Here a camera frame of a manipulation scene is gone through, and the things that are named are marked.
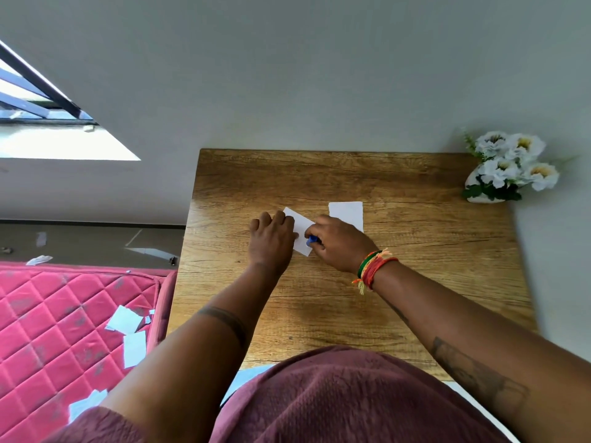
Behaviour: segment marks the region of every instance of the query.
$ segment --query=wooden table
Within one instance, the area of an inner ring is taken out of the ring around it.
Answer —
[[[202,149],[169,331],[247,265],[247,226],[290,207],[314,220],[329,201],[363,201],[365,232],[406,265],[536,330],[507,203],[460,197],[467,154],[370,154]],[[375,293],[314,253],[294,253],[265,307],[244,367],[347,344],[403,358],[449,379]]]

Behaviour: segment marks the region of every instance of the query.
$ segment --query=mattress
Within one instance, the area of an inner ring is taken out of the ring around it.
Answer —
[[[165,336],[176,271],[0,263],[0,443],[38,442],[68,423],[69,405],[111,391],[123,335],[105,329],[119,305],[155,314],[139,330]]]

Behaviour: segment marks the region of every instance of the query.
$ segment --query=left hand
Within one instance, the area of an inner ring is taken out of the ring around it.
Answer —
[[[294,219],[277,211],[273,219],[266,211],[250,223],[251,241],[248,259],[252,265],[261,265],[274,275],[281,276],[291,261],[294,241]]]

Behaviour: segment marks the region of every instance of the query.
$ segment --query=flower bouquet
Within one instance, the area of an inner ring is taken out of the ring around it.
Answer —
[[[546,144],[536,135],[488,132],[474,139],[465,133],[464,140],[470,153],[480,160],[462,192],[469,202],[521,200],[524,186],[541,191],[553,188],[558,181],[556,168],[538,161]]]

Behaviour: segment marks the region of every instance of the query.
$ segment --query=paper scrap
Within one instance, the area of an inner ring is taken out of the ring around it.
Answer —
[[[80,401],[76,401],[68,407],[70,412],[70,418],[68,419],[68,424],[73,422],[76,418],[78,418],[82,412],[91,407],[98,406],[105,398],[107,397],[107,390],[93,390],[92,393],[89,395],[88,398],[81,399]]]
[[[51,261],[53,259],[53,256],[48,256],[48,255],[41,255],[38,256],[36,258],[33,258],[31,260],[28,260],[26,262],[26,266],[37,266],[38,264],[41,263],[47,263],[48,261]]]
[[[146,332],[123,336],[123,368],[135,367],[146,357]]]
[[[354,225],[359,231],[364,230],[363,202],[329,202],[329,215]]]
[[[128,245],[130,245],[130,244],[131,244],[131,243],[134,241],[134,239],[135,239],[135,238],[137,238],[137,237],[139,236],[139,234],[140,234],[140,233],[141,233],[143,230],[144,230],[144,229],[140,229],[140,230],[139,230],[139,231],[138,231],[138,232],[137,232],[137,233],[134,235],[134,237],[133,237],[133,238],[131,238],[131,239],[129,240],[129,242],[128,242],[128,243],[125,245],[125,247],[127,247]]]
[[[144,255],[152,255],[155,256],[156,258],[162,258],[165,260],[169,260],[171,258],[178,258],[178,256],[173,255],[172,253],[168,253],[168,252],[164,252],[162,250],[158,250],[158,249],[144,249],[144,248],[138,248],[138,247],[124,247],[127,250],[131,250],[132,252],[137,252],[137,253],[142,253]]]
[[[37,233],[37,240],[35,241],[35,245],[37,247],[43,247],[47,244],[47,233],[45,231],[40,231]]]
[[[304,216],[300,215],[299,213],[296,213],[291,208],[285,207],[283,209],[283,212],[285,213],[286,216],[293,216],[293,219],[295,221],[294,231],[299,236],[294,242],[294,250],[296,252],[300,252],[303,255],[309,256],[310,252],[312,251],[312,248],[308,247],[308,245],[306,244],[306,238],[304,237],[304,232],[308,229],[308,227],[310,227],[314,223],[310,219],[308,219],[307,217],[304,217]]]
[[[118,306],[105,328],[125,335],[134,334],[143,318],[125,306]]]

